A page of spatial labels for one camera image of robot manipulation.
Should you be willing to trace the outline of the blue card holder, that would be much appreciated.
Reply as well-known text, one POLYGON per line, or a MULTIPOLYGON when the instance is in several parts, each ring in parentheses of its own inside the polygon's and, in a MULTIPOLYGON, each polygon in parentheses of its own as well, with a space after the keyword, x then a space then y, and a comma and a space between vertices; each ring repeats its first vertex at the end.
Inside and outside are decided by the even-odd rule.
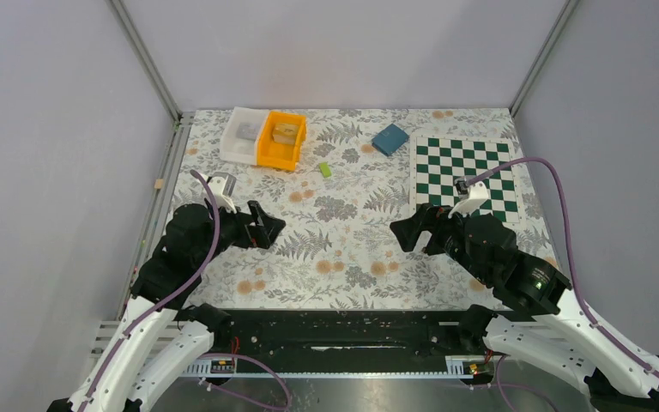
POLYGON ((371 145, 382 155, 392 156, 409 140, 409 134, 396 124, 382 129, 371 141, 371 145))

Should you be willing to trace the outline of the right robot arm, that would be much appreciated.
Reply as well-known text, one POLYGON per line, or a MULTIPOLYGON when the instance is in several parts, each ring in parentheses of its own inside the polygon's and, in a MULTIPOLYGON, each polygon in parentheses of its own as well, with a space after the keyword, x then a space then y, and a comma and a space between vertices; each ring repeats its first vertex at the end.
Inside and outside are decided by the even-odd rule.
POLYGON ((408 219, 392 222, 390 230, 405 252, 429 232, 426 255, 448 256, 506 307, 564 339, 550 341, 472 305, 458 324, 457 340, 466 352, 487 349, 516 357, 564 380, 597 411, 659 411, 659 356, 615 336, 614 328, 577 299, 559 270, 518 249, 516 233, 500 220, 427 203, 408 219))

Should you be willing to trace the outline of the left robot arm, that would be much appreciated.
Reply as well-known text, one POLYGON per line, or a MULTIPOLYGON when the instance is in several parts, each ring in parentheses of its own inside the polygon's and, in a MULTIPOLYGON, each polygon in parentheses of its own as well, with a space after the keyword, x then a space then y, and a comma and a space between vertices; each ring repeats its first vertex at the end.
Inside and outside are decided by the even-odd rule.
POLYGON ((205 267, 230 247, 268 250, 286 222, 256 201, 246 213, 210 203, 178 207, 139 270, 117 331, 85 382, 50 411, 150 411, 166 389, 208 351, 232 341, 231 317, 185 302, 205 267))

